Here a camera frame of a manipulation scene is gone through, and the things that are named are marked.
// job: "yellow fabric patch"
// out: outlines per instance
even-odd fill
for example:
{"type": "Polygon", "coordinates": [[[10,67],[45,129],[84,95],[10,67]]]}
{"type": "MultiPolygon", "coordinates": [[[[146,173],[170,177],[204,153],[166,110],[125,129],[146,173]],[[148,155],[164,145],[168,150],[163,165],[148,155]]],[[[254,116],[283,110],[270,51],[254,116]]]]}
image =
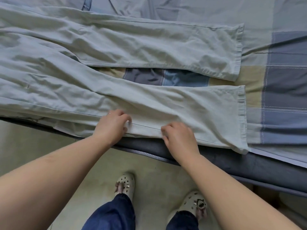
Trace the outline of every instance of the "yellow fabric patch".
{"type": "Polygon", "coordinates": [[[242,66],[235,82],[211,77],[209,85],[245,85],[247,106],[260,108],[265,71],[264,66],[242,66]]]}
{"type": "Polygon", "coordinates": [[[123,78],[126,72],[126,68],[93,68],[93,69],[116,78],[123,78]]]}

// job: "blue jeans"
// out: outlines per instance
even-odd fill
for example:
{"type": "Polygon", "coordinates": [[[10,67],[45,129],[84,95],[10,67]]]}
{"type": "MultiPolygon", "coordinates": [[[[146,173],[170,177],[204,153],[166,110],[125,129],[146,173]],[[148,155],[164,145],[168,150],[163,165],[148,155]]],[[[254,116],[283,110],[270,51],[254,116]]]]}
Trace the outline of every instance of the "blue jeans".
{"type": "MultiPolygon", "coordinates": [[[[135,230],[135,214],[129,197],[118,194],[98,208],[85,222],[82,230],[135,230]]],[[[177,212],[166,230],[198,230],[198,221],[189,211],[177,212]]]]}

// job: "person's left hand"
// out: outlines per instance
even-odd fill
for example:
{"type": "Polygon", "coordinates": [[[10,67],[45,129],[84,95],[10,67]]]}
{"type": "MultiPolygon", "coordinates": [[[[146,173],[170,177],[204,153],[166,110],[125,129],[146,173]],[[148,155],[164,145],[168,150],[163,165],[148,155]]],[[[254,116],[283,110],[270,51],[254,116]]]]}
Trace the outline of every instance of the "person's left hand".
{"type": "Polygon", "coordinates": [[[132,122],[132,119],[122,110],[110,110],[107,115],[102,116],[99,120],[93,137],[106,142],[109,147],[112,147],[127,131],[125,127],[127,121],[132,122]]]}

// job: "leg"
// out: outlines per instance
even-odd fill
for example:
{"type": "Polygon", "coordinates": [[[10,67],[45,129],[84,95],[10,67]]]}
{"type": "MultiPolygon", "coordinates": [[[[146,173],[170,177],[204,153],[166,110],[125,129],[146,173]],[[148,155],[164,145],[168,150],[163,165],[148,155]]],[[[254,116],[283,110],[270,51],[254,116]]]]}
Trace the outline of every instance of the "leg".
{"type": "Polygon", "coordinates": [[[118,180],[120,182],[116,183],[115,198],[98,208],[85,222],[82,230],[135,230],[131,201],[134,192],[133,175],[124,174],[118,180]]]}
{"type": "Polygon", "coordinates": [[[199,191],[191,191],[178,210],[169,216],[166,230],[199,230],[198,221],[207,217],[207,204],[199,191]]]}

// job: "person's left arm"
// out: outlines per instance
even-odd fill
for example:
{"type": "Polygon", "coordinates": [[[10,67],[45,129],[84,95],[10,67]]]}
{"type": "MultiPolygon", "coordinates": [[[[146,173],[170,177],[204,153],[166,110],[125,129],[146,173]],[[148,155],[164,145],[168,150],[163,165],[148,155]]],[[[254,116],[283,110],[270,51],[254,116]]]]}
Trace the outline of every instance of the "person's left arm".
{"type": "Polygon", "coordinates": [[[0,177],[0,229],[47,229],[97,160],[124,135],[131,117],[103,116],[94,134],[0,177]]]}

